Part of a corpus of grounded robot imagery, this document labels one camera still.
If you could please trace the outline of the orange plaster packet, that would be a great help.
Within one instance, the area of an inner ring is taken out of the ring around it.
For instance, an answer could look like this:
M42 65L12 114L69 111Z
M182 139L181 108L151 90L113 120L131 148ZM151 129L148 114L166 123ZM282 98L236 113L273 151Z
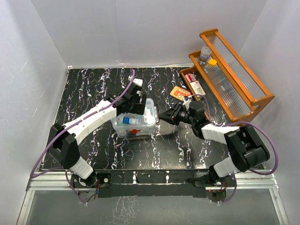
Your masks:
M188 90L185 90L181 87L175 86L172 91L170 92L170 95L180 101L183 101L184 97L190 96L191 93Z

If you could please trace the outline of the blue white spray bottle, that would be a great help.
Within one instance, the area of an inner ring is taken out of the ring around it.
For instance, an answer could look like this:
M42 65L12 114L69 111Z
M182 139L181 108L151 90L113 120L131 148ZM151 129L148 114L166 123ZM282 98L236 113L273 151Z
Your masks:
M142 120L136 118L130 118L130 117L123 117L122 123L127 125L141 125Z

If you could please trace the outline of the clear box lid with handle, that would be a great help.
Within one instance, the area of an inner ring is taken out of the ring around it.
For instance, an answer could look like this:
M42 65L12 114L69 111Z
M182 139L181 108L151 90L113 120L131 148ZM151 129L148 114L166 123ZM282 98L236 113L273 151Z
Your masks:
M134 118L135 117L142 117L142 116L143 117L150 117L150 118L153 117L157 120L157 109L154 105L154 101L151 98L147 98L143 115L132 114L132 113L122 113L117 117L121 117L121 116L130 116L130 117L133 116Z

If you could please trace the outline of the clear first aid box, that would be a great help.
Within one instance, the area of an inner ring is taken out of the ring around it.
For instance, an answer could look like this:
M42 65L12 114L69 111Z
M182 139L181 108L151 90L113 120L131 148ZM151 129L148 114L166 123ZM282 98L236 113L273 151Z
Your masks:
M130 136L145 136L152 135L156 126L156 119L153 117L135 117L136 119L141 119L141 125L127 125L122 123L123 117L121 116L112 119L112 127L116 131L119 138L130 137Z

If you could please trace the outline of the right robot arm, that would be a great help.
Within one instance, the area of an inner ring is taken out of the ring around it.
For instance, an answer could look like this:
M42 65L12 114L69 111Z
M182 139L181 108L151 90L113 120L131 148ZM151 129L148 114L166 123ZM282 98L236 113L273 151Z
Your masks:
M206 175L188 179L190 183L220 186L230 175L253 169L270 158L268 149L253 127L215 126L207 119L200 101L188 105L177 103L158 117L171 125L189 124L196 137L225 144L229 150L227 158L210 166Z

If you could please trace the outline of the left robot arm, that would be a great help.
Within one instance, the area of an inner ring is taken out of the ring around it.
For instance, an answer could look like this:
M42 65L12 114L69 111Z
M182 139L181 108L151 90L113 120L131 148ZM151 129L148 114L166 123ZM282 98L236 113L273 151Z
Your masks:
M54 124L49 133L47 153L65 169L79 176L83 186L92 187L97 182L93 167L80 155L78 145L94 130L122 113L142 115L147 95L142 81L134 79L123 92L106 96L87 113L74 121Z

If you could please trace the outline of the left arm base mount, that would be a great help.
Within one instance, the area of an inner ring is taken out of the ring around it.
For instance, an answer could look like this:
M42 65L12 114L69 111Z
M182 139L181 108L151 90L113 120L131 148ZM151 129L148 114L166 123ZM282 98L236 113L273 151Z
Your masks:
M93 172L87 179L82 179L76 174L71 175L71 184L74 188L92 188L97 195L101 188L110 188L111 180L110 173Z

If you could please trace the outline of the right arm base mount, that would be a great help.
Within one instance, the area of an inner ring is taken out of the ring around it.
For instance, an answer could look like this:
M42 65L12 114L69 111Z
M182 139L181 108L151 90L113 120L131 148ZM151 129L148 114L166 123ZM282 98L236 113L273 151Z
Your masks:
M212 165L205 174L201 175L200 172L196 172L192 178L187 178L187 183L192 184L194 187L218 187L218 191L225 191L229 184L234 187L237 186L235 176L220 177Z

